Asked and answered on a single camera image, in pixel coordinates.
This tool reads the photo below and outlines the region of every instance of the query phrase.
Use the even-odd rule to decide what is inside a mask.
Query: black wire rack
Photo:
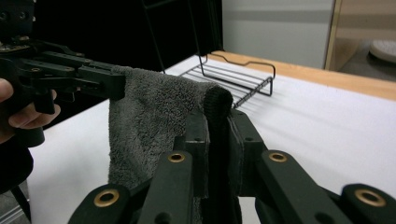
[[[234,63],[227,60],[223,55],[211,53],[216,57],[222,58],[226,63],[239,66],[247,66],[249,64],[261,64],[272,68],[271,76],[256,76],[248,73],[241,73],[233,69],[223,68],[208,63],[207,55],[199,57],[199,64],[193,68],[179,74],[180,77],[186,77],[195,81],[216,82],[224,89],[227,89],[233,95],[233,108],[237,108],[250,99],[256,93],[271,96],[274,88],[274,79],[276,77],[276,68],[270,63],[253,62]]]
[[[151,33],[151,37],[154,43],[154,47],[156,49],[157,57],[160,62],[161,68],[163,70],[163,73],[165,73],[165,66],[163,64],[163,57],[161,55],[161,51],[158,46],[158,38],[161,38],[160,36],[156,36],[154,34],[153,27],[151,25],[151,19],[149,16],[149,11],[159,8],[159,7],[164,7],[168,6],[170,4],[174,4],[176,0],[162,0],[162,1],[149,1],[149,0],[141,0],[142,7],[145,11],[146,15],[146,20],[148,23],[148,27]],[[208,63],[208,58],[206,56],[199,56],[203,55],[201,54],[199,44],[198,44],[198,37],[194,25],[194,18],[192,16],[191,12],[191,3],[190,0],[186,0],[186,10],[188,10],[190,19],[191,19],[191,27],[193,30],[193,40],[196,45],[197,53],[199,58],[199,63],[194,66],[193,68],[182,72],[179,76],[180,77],[186,77],[189,79],[193,79],[195,81],[211,81],[211,82],[216,82],[218,83],[221,87],[224,89],[227,89],[231,92],[233,95],[233,108],[237,108],[240,105],[242,105],[244,102],[246,102],[248,99],[250,99],[253,95],[256,93],[258,94],[263,94],[267,96],[271,96],[273,93],[273,86],[274,86],[274,79],[276,77],[276,68],[270,64],[270,63],[264,63],[264,62],[246,62],[246,63],[234,63],[229,61],[226,57],[223,55],[219,55],[216,53],[211,52],[211,55],[221,57],[226,63],[231,63],[231,64],[236,64],[240,66],[247,66],[249,64],[255,63],[255,64],[261,64],[264,66],[269,66],[273,70],[273,74],[271,76],[267,76],[268,74],[265,74],[265,76],[256,76],[256,75],[251,75],[248,73],[241,73],[234,71],[233,69],[227,69],[219,66],[215,66],[213,64]]]

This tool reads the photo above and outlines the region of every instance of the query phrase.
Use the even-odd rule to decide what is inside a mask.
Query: gray microfiber cloth
[[[224,127],[224,123],[218,123],[217,120],[220,117],[221,120],[226,120],[233,99],[228,91],[216,83],[196,82],[128,66],[114,66],[112,72],[125,75],[126,81],[125,97],[118,101],[110,100],[108,183],[133,189],[152,178],[162,153],[171,151],[175,137],[184,134],[186,117],[193,109],[199,108],[206,116],[209,114],[209,135],[211,129],[215,132],[216,129],[219,130],[218,126]],[[211,144],[217,142],[211,136],[210,141]],[[214,167],[211,168],[210,153],[209,151],[209,173],[213,169],[214,175],[226,176],[225,172],[219,172],[223,170],[220,167],[225,165],[224,162],[212,162]],[[221,178],[212,176],[212,179],[219,181]],[[222,219],[219,214],[210,214],[214,209],[224,210],[220,202],[224,200],[219,196],[210,197],[210,189],[214,193],[224,190],[219,190],[222,188],[219,183],[213,182],[210,185],[214,187],[209,187],[209,199],[205,199],[205,202],[194,199],[193,223],[218,223],[209,220]],[[238,202],[233,203],[233,210],[235,206],[236,210],[240,209]]]

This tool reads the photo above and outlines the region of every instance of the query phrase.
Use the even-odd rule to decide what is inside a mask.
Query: black backdrop
[[[144,4],[160,2],[168,3],[145,9],[141,0],[39,0],[31,37],[65,45],[94,61],[154,71],[222,49],[221,0],[191,0],[191,7],[187,0]],[[104,100],[80,93],[74,103],[57,100],[61,115],[45,128]]]

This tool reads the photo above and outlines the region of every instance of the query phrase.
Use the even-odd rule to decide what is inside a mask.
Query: white tabletop
[[[192,58],[166,71],[178,75]],[[216,66],[262,76],[227,63]],[[237,109],[247,113],[269,149],[291,154],[323,188],[340,193],[362,183],[396,198],[396,102],[278,75],[271,97],[256,94]],[[28,178],[33,223],[67,223],[93,189],[107,182],[108,101],[45,131],[31,148]],[[260,223],[254,200],[241,199],[245,223]]]

